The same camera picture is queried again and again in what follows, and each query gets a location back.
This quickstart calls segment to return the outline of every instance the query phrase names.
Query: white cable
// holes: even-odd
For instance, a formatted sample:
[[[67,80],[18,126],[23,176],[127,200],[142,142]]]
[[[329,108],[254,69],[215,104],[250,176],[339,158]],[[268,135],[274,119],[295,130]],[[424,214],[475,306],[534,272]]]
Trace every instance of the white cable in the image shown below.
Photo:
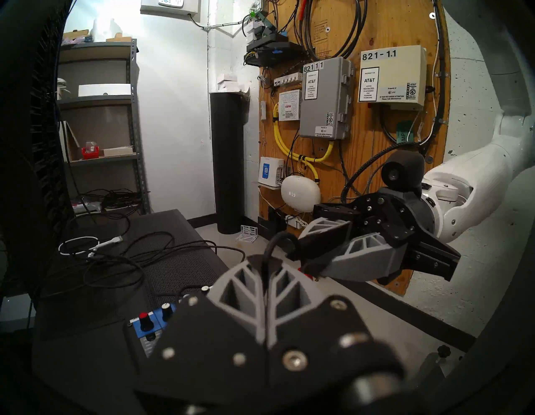
[[[431,78],[433,78],[432,81],[431,81],[431,85],[432,85],[433,89],[434,89],[434,79],[435,79],[435,73],[434,72],[435,72],[435,68],[437,67],[438,50],[439,50],[439,45],[440,45],[440,33],[438,31],[438,23],[437,23],[437,19],[438,18],[439,18],[439,16],[435,14],[435,27],[437,28],[437,53],[435,54],[435,61],[433,63],[433,70],[431,72]],[[435,118],[436,118],[437,117],[437,104],[436,104],[435,99],[434,99],[434,91],[432,92],[432,94],[433,94],[433,108],[434,108],[434,113],[435,113]],[[429,132],[429,135],[420,144],[422,145],[422,144],[426,143],[431,138],[431,134],[432,133],[433,133],[433,126],[431,125],[431,131]]]

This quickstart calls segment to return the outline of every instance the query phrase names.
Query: concrete wall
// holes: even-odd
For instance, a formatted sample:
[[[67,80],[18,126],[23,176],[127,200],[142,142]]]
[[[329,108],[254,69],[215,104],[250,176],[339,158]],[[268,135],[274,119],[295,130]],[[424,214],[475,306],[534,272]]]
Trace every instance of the concrete wall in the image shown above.
[[[187,16],[149,16],[139,8],[139,0],[78,0],[65,30],[91,29],[96,18],[114,18],[124,35],[137,38],[137,93],[152,209],[179,209],[186,218],[212,214],[207,33]],[[203,0],[201,25],[207,15],[208,0]]]
[[[445,161],[488,144],[501,112],[477,44],[447,13],[446,21],[452,91]],[[524,252],[535,216],[534,180],[535,169],[521,173],[496,212],[450,243],[462,254],[451,282],[415,272],[403,301],[478,336]]]
[[[239,21],[248,13],[252,0],[210,0],[209,22],[219,24]],[[227,26],[210,30],[208,34],[208,83],[209,91],[217,90],[216,77],[220,73],[232,72],[238,82],[249,86],[250,99],[247,105],[247,122],[243,126],[243,167],[245,215],[258,219],[258,162],[259,162],[259,120],[258,120],[258,75],[259,68],[243,66],[246,52],[246,38],[241,26]]]

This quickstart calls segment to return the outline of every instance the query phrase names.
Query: gray floor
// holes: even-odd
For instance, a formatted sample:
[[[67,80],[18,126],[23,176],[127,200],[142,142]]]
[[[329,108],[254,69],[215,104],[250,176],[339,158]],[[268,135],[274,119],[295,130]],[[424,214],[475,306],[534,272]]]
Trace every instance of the gray floor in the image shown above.
[[[237,242],[236,238],[239,233],[222,235],[217,231],[215,224],[197,228],[197,232],[202,238],[214,241],[218,245],[239,248],[245,251],[246,255],[263,253],[268,243],[261,236],[252,244]],[[241,260],[239,252],[230,250],[218,250],[218,255],[229,268],[235,266]],[[283,250],[278,247],[273,255],[295,268],[300,265],[299,262],[286,259]],[[384,311],[330,278],[320,278],[317,284],[326,294],[340,294],[353,302],[374,338],[388,343],[396,351],[404,363],[409,377],[416,373],[429,353],[436,352],[438,346],[443,344],[443,342],[411,326],[395,315]],[[452,368],[463,353],[451,346],[450,348],[452,355],[447,360],[449,368]]]

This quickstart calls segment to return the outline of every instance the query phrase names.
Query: black knob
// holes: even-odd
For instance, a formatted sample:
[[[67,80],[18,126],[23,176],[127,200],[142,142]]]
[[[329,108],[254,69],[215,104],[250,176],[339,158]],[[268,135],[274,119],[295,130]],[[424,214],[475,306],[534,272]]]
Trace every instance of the black knob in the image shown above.
[[[162,320],[167,321],[171,318],[172,315],[173,315],[173,309],[171,308],[171,304],[163,303],[162,304]]]
[[[149,314],[141,313],[139,315],[139,324],[142,331],[151,331],[154,329],[154,323],[151,321]]]

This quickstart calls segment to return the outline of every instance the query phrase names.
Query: shelf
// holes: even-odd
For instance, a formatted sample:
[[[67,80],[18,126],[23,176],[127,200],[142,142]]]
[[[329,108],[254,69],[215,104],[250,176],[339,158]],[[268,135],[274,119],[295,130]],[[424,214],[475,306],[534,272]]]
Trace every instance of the shelf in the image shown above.
[[[100,163],[110,163],[114,161],[124,161],[124,160],[134,160],[139,156],[138,153],[128,154],[126,156],[111,156],[111,157],[99,157],[97,159],[87,159],[87,160],[74,160],[71,161],[71,167],[79,167],[84,165],[91,164],[100,164]]]
[[[59,63],[130,59],[131,42],[89,42],[64,44],[59,50]]]
[[[87,107],[107,107],[109,105],[127,105],[132,103],[130,95],[94,95],[65,98],[56,101],[62,110]]]

